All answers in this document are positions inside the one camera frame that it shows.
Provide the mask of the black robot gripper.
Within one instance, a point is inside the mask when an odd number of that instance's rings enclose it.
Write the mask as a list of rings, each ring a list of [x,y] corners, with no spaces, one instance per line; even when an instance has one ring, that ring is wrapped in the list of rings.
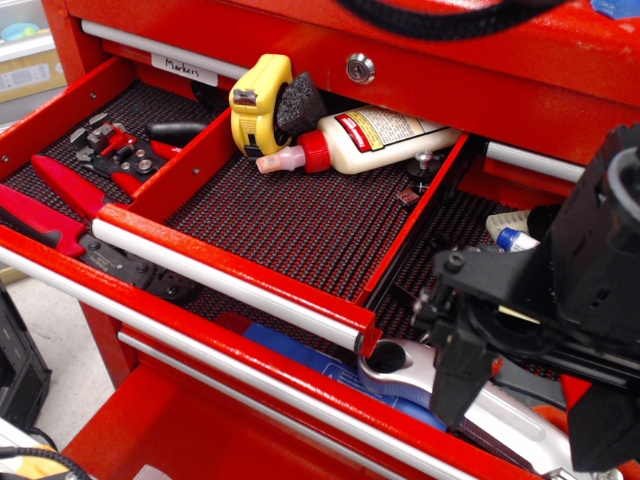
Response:
[[[637,125],[607,135],[537,246],[442,251],[433,271],[412,323],[431,330],[430,409],[448,428],[489,379],[489,349],[600,384],[566,394],[575,470],[639,461]]]

